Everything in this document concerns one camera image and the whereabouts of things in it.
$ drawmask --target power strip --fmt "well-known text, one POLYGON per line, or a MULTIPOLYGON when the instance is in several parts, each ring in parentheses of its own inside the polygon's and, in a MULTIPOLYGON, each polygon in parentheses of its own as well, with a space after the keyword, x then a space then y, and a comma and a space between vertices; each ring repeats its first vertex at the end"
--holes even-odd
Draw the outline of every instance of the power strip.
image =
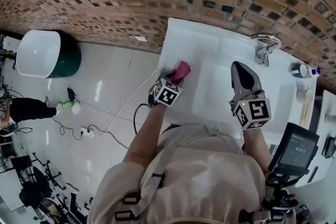
POLYGON ((80 128, 80 133, 82 135, 86 135, 86 136, 89 136, 89 137, 94 137, 95 136, 95 133, 94 133, 93 130, 90 130, 90 129, 84 128, 84 127, 80 128))

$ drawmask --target faucet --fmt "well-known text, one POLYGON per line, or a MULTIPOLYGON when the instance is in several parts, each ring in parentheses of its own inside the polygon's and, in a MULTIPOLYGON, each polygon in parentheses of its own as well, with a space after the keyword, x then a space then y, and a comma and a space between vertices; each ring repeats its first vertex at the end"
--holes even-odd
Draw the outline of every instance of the faucet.
POLYGON ((273 40, 276 42, 276 44, 273 45, 266 45, 260 49, 257 50, 256 56, 261 59, 261 63, 268 67, 269 61, 268 61, 268 55, 273 52, 276 48, 280 48, 282 46, 282 41, 280 38, 268 34, 268 33, 258 33, 250 36, 251 39, 268 39, 273 40))

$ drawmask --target white sink basin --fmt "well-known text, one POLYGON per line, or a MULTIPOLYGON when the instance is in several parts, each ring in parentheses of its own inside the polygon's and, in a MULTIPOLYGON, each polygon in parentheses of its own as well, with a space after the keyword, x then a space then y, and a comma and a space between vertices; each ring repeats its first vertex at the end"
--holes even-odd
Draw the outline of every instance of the white sink basin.
MULTIPOLYGON (((280 49, 269 55, 269 67, 259 65, 256 50, 265 45, 229 30, 170 18, 157 69, 172 70, 184 60, 191 66, 191 73, 185 78, 184 91, 167 109, 165 121, 219 126, 227 134, 241 138, 239 122, 228 104, 234 95, 231 64, 239 61, 259 75, 270 99, 272 116, 262 131, 267 142, 278 144, 287 122, 300 123, 302 104, 296 99, 297 89, 310 87, 315 93, 316 79, 294 78, 290 66, 302 61, 280 49)), ((307 113, 308 122, 311 111, 312 106, 307 113)))

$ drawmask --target pink cloth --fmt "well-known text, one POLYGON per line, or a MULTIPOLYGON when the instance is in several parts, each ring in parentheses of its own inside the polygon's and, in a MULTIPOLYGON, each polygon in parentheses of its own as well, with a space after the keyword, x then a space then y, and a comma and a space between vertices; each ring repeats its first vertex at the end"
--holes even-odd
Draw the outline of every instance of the pink cloth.
POLYGON ((171 79, 171 82, 178 85, 190 72, 190 65, 187 62, 181 61, 178 68, 174 70, 175 74, 171 79))

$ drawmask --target trash can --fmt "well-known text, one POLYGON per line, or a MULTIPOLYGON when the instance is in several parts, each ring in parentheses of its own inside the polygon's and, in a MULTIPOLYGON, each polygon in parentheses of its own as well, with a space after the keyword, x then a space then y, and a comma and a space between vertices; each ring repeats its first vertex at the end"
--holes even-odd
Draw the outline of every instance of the trash can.
POLYGON ((22 38, 16 55, 19 74, 35 78, 71 77, 80 62, 77 41, 56 31, 30 30, 22 38))

